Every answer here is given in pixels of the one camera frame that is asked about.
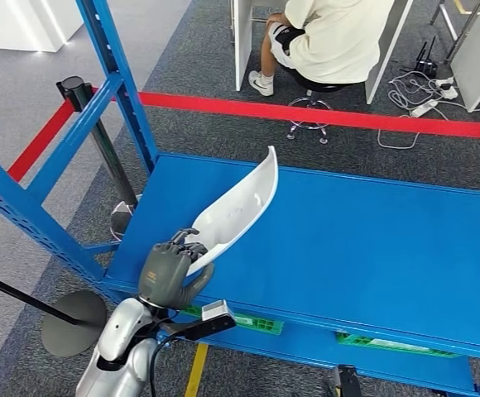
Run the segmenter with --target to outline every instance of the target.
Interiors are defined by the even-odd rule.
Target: person
[[[277,64],[319,84],[367,80],[379,59],[378,44],[394,0],[289,0],[266,22],[260,71],[251,87],[273,95]]]

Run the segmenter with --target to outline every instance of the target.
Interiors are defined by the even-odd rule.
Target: white shirt
[[[306,34],[290,43],[302,76],[317,83],[367,80],[379,59],[378,41],[394,0],[289,0],[284,14]]]

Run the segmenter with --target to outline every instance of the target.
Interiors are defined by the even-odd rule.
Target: perforated metal upright
[[[116,99],[139,158],[148,174],[154,170],[157,157],[154,137],[107,2],[77,0],[76,3],[107,79],[27,189],[0,166],[0,213],[108,299],[120,301],[121,293],[107,289],[101,283],[105,270],[94,259],[95,254],[112,251],[116,244],[82,246],[42,207],[113,97]]]

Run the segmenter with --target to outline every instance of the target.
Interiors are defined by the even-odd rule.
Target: blue shelf surface
[[[160,155],[104,282],[135,293],[153,244],[253,167]],[[480,356],[480,192],[280,167],[273,202],[203,298]]]
[[[194,318],[180,315],[175,321],[188,323]],[[328,329],[286,323],[280,335],[275,336],[236,327],[212,335],[204,342],[326,368],[351,364],[360,375],[462,395],[478,395],[475,391],[465,356],[444,358],[345,346],[337,343],[334,332]]]

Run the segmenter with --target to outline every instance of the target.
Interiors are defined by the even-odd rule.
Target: sneaker
[[[249,72],[249,80],[251,87],[256,89],[261,95],[264,95],[265,97],[273,95],[273,82],[270,84],[262,83],[261,72],[252,70]]]

